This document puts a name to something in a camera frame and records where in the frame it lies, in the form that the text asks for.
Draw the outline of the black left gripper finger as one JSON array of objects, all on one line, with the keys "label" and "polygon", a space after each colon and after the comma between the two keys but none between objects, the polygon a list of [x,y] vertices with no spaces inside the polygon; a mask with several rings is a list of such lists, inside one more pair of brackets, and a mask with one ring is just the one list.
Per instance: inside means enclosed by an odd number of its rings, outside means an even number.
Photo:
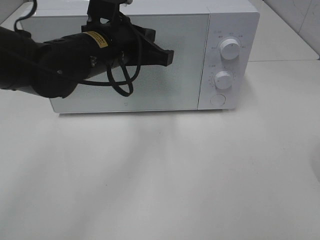
[{"label": "black left gripper finger", "polygon": [[156,31],[151,28],[144,28],[138,25],[133,25],[133,28],[137,30],[138,34],[140,35],[141,39],[144,41],[148,41],[151,43],[155,42],[156,39]]},{"label": "black left gripper finger", "polygon": [[172,64],[174,58],[173,50],[165,50],[147,38],[140,38],[137,66],[164,66]]}]

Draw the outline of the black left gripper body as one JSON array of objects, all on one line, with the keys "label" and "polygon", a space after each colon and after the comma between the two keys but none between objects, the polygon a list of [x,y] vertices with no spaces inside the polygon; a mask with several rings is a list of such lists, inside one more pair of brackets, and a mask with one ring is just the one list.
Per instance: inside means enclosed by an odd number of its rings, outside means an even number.
[{"label": "black left gripper body", "polygon": [[121,16],[118,23],[87,22],[81,26],[81,33],[96,45],[89,48],[89,60],[97,72],[139,60],[140,37],[127,16]]}]

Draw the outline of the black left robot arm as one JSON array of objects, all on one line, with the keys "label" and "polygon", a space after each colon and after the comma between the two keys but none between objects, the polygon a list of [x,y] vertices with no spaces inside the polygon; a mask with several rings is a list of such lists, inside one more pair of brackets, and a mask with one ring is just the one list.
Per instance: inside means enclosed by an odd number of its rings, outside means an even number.
[{"label": "black left robot arm", "polygon": [[0,30],[0,87],[44,98],[66,98],[77,85],[111,87],[128,97],[142,66],[169,66],[174,51],[155,44],[156,32],[124,17],[87,24],[77,34],[35,42],[24,30]]}]

